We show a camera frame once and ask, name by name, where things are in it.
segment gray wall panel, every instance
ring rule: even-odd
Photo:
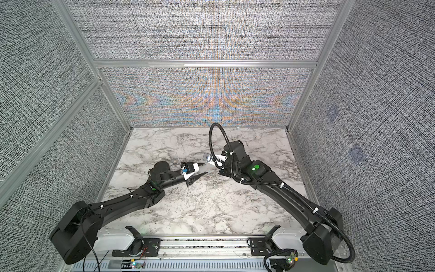
[[[435,6],[358,0],[293,131],[354,271],[433,271]]]
[[[50,1],[0,2],[0,183],[91,83]]]
[[[73,203],[96,200],[124,135],[96,90],[0,210],[1,271],[56,270],[61,256],[51,231]]]
[[[67,0],[96,58],[317,59],[341,0]]]
[[[134,127],[285,126],[307,68],[103,68]]]

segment white marble tabletop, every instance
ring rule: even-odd
[[[260,159],[296,191],[306,196],[284,129],[226,128],[230,141],[241,140],[252,160]],[[210,153],[208,128],[139,128],[133,131],[104,200],[128,193],[146,182],[148,169],[167,161],[171,170],[182,161],[202,162]],[[213,131],[214,151],[225,145],[218,128]],[[192,186],[185,183],[165,190],[155,206],[132,212],[105,228],[135,227],[142,234],[264,234],[274,225],[302,233],[301,225],[268,196],[218,175],[212,165],[208,174]]]

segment black mounting plate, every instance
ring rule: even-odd
[[[265,238],[248,238],[249,248],[251,249],[252,256],[266,256],[269,254],[266,249],[266,239]]]
[[[157,257],[160,249],[159,238],[143,238],[145,246],[148,249],[145,251],[145,257]],[[112,251],[113,257],[131,257],[132,259],[139,258],[140,256],[130,256],[126,251],[114,250]]]

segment marble surface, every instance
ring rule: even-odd
[[[306,191],[284,129],[227,128],[230,141],[241,140],[252,160],[260,159],[277,175],[306,196]],[[104,200],[128,193],[148,178],[148,169],[167,161],[171,170],[182,161],[201,162],[210,153],[209,128],[139,128],[133,134],[104,195]],[[214,151],[225,145],[218,128],[213,131]],[[301,225],[268,196],[250,186],[218,175],[212,165],[208,174],[192,186],[166,189],[155,206],[130,213],[105,228],[134,226],[142,234],[264,234],[274,225],[302,233]]]

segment diagonal metal beam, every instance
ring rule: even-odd
[[[92,71],[92,74],[95,77],[99,77],[103,81],[102,89],[104,95],[106,96],[110,106],[112,107],[113,111],[118,117],[119,122],[122,124],[125,131],[130,131],[131,129],[130,121],[128,120],[127,115],[125,114],[123,108],[121,107],[121,104],[115,97],[115,94],[113,93],[112,89],[110,89],[109,87],[105,87],[105,86],[109,86],[109,83],[104,78],[101,71],[98,70],[98,68],[95,66],[94,55],[92,54],[92,51],[90,50],[82,32],[80,31],[67,3],[64,0],[51,0],[51,3],[53,4],[60,18],[62,19],[65,27],[68,29],[68,32],[70,33],[71,37],[73,38],[80,52],[82,53],[82,56],[85,59],[86,63],[88,64],[89,69]]]
[[[6,203],[9,197],[23,183],[27,175],[36,166],[39,160],[45,155],[51,145],[62,134],[77,112],[85,105],[89,97],[102,84],[101,80],[94,79],[79,97],[70,105],[67,111],[47,131],[47,133],[32,148],[27,156],[14,168],[14,170],[0,184],[0,208]]]
[[[325,39],[325,43],[323,44],[323,48],[319,54],[318,66],[311,73],[308,78],[307,84],[305,85],[304,90],[302,91],[294,109],[291,114],[290,120],[287,124],[287,128],[289,131],[292,131],[296,122],[298,121],[299,116],[304,109],[305,103],[307,102],[311,91],[313,90],[317,79],[319,78],[320,73],[322,72],[323,67],[325,66],[326,60],[329,57],[329,54],[334,47],[334,44],[340,34],[341,29],[353,7],[355,0],[343,0],[340,8],[338,9],[337,14],[335,15],[334,23],[329,30],[329,33]]]
[[[271,67],[316,68],[317,60],[141,60],[95,59],[97,67]]]

